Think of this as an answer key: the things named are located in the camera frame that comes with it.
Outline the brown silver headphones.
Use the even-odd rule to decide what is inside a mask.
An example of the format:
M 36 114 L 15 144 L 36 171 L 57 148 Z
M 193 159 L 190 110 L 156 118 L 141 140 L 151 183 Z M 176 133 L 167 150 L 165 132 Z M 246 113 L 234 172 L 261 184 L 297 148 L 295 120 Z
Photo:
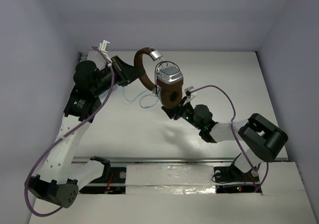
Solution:
M 155 81 L 152 82 L 146 72 L 139 80 L 146 89 L 153 92 L 166 108 L 174 108 L 182 100 L 183 74 L 177 64 L 165 60 L 163 55 L 150 47 L 138 50 L 134 56 L 134 66 L 144 68 L 143 56 L 149 56 L 157 61 L 155 67 Z

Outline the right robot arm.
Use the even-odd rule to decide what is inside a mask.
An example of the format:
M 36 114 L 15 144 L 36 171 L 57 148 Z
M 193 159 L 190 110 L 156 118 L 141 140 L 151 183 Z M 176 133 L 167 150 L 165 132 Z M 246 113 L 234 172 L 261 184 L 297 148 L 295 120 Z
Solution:
M 213 114 L 206 105 L 190 103 L 174 108 L 161 108 L 170 119 L 184 119 L 199 130 L 199 136 L 207 143 L 223 141 L 237 142 L 241 153 L 230 165 L 230 175 L 241 181 L 248 172 L 263 162 L 271 163 L 277 158 L 288 141 L 288 135 L 259 113 L 247 120 L 221 123 L 213 120 Z

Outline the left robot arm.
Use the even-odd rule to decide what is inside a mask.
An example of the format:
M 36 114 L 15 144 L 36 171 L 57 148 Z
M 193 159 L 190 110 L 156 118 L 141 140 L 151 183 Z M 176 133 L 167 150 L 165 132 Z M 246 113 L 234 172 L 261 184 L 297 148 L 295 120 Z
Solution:
M 84 133 L 106 103 L 99 96 L 107 92 L 109 97 L 114 85 L 127 86 L 145 74 L 144 68 L 131 66 L 118 56 L 111 61 L 101 70 L 91 60 L 77 64 L 73 76 L 75 85 L 63 111 L 60 131 L 53 146 L 40 158 L 43 165 L 37 174 L 27 178 L 26 194 L 32 193 L 60 209 L 68 208 L 87 184 L 110 178 L 110 161 L 102 157 L 90 158 L 74 173 L 70 167 Z

